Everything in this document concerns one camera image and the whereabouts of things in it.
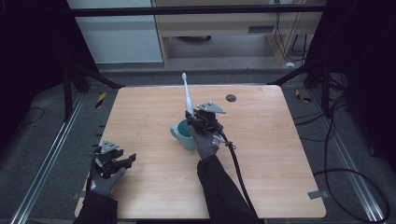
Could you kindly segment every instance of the cup handle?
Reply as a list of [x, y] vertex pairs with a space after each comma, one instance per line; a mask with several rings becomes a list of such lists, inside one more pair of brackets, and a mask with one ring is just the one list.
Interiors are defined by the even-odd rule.
[[170, 131], [171, 131], [171, 134], [172, 134], [177, 140], [179, 140], [180, 137], [179, 137], [179, 133], [178, 133], [178, 131], [177, 131], [177, 125], [172, 125]]

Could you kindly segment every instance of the gray carpet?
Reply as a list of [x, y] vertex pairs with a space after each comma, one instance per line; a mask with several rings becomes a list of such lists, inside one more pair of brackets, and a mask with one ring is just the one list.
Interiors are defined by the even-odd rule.
[[[237, 70], [237, 71], [201, 71], [190, 72], [190, 84], [227, 84], [227, 83], [265, 83], [280, 77], [282, 72], [265, 76], [260, 70]], [[179, 72], [152, 72], [141, 74], [106, 74], [110, 79], [128, 86], [138, 85], [181, 85]], [[74, 126], [66, 139], [64, 147], [49, 174], [49, 178], [37, 198], [35, 206], [29, 216], [32, 222], [42, 220], [42, 223], [60, 223], [60, 220], [71, 221], [74, 219], [74, 210], [77, 200], [72, 196], [79, 192], [85, 182], [91, 162], [92, 145], [97, 145], [101, 125], [106, 124], [106, 119], [116, 97], [117, 91], [111, 90], [103, 84], [90, 79], [92, 85], [90, 92], [84, 97], [82, 108]], [[290, 112], [294, 118], [318, 113], [314, 103], [306, 103], [295, 96], [295, 87], [301, 87], [298, 81], [291, 82], [283, 88]], [[106, 92], [106, 99], [101, 108], [94, 108], [101, 92]], [[0, 179], [0, 220], [7, 223], [12, 217], [18, 205], [21, 203], [26, 191], [29, 189], [35, 175], [44, 160], [64, 118], [64, 101], [62, 86], [57, 86], [37, 95], [32, 107], [40, 107], [42, 110], [32, 108], [26, 117], [25, 123], [16, 133], [11, 144], [8, 146], [8, 154], [1, 159]], [[337, 132], [352, 155], [354, 162], [360, 171], [368, 175], [383, 190], [391, 205], [392, 211], [396, 208], [394, 189], [396, 188], [396, 174], [388, 167], [381, 158], [370, 156], [368, 144], [364, 139], [358, 125], [345, 107], [335, 112], [335, 126]], [[298, 133], [302, 138], [324, 140], [327, 128], [322, 119], [317, 119], [306, 125], [297, 126]], [[324, 142], [313, 142], [302, 139], [306, 156], [312, 171], [323, 170]], [[329, 144], [329, 168], [342, 167], [332, 144]], [[329, 175], [330, 184], [334, 197], [340, 203], [353, 211], [359, 217], [367, 218], [360, 201], [354, 193], [354, 189], [344, 174]], [[326, 190], [323, 176], [317, 176], [316, 180], [321, 190]], [[327, 215], [320, 220], [290, 220], [291, 223], [360, 223], [353, 217], [342, 211], [332, 200], [324, 199]], [[285, 220], [268, 220], [269, 223], [285, 223]], [[389, 223], [396, 223], [396, 215], [391, 214]]]

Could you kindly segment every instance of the black sleeve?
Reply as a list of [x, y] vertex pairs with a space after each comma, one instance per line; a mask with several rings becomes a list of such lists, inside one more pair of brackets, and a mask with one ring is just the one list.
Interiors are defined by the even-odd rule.
[[85, 196], [81, 210], [74, 224], [117, 224], [118, 202], [97, 194], [88, 192]]
[[212, 223], [259, 223], [216, 155], [198, 162], [198, 177]]

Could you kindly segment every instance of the cup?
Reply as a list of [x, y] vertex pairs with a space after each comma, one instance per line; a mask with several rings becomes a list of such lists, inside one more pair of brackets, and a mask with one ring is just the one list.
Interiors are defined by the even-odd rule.
[[196, 148], [194, 138], [189, 132], [189, 124], [186, 119], [183, 119], [178, 125], [172, 125], [170, 131], [184, 148], [188, 150], [194, 150]]

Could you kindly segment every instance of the black round object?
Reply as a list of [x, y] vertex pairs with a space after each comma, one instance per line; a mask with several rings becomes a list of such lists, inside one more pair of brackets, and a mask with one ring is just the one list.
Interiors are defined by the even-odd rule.
[[233, 95], [233, 94], [228, 94], [228, 95], [225, 97], [225, 99], [226, 99], [228, 102], [234, 102], [234, 101], [236, 101], [236, 96]]

